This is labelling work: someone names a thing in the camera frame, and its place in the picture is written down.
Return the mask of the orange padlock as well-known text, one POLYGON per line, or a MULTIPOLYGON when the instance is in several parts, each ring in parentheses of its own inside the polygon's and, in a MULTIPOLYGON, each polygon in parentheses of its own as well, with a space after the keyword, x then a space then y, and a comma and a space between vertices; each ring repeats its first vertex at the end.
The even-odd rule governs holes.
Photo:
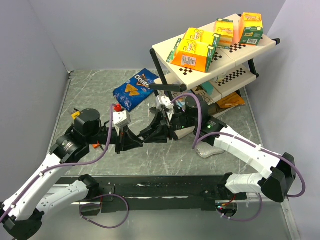
POLYGON ((99 148, 101 145, 99 143, 93 144, 92 145, 94 149, 99 148))

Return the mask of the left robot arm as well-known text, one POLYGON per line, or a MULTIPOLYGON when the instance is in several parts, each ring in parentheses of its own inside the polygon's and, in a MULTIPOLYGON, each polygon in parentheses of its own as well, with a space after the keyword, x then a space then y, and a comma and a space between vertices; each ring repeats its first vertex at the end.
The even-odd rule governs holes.
POLYGON ((49 150, 40 167, 10 198, 0 204, 0 222, 16 240, 28 240, 41 228, 43 221, 76 201, 93 201, 100 184, 89 174, 80 176, 57 193, 47 196, 52 186, 90 152, 91 145, 115 145, 118 152, 143 146, 130 129, 130 113, 112 105, 110 119, 103 124, 98 110, 86 108, 73 114, 73 124, 49 150))

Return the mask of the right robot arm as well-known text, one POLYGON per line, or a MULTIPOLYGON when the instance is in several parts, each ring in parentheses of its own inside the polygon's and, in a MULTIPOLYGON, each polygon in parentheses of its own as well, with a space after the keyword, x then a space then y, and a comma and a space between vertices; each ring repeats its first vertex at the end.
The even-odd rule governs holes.
POLYGON ((239 193, 263 194, 282 203, 296 179, 298 171, 292 155, 269 151, 246 139, 223 121, 209 115, 208 104, 191 93, 185 93, 185 109, 175 112, 172 100, 166 96, 155 99, 156 111, 151 124, 140 132, 145 143, 167 143, 178 139, 177 131, 194 127, 193 147, 203 142, 237 157, 256 170, 251 174, 227 173, 218 187, 223 199, 239 193))

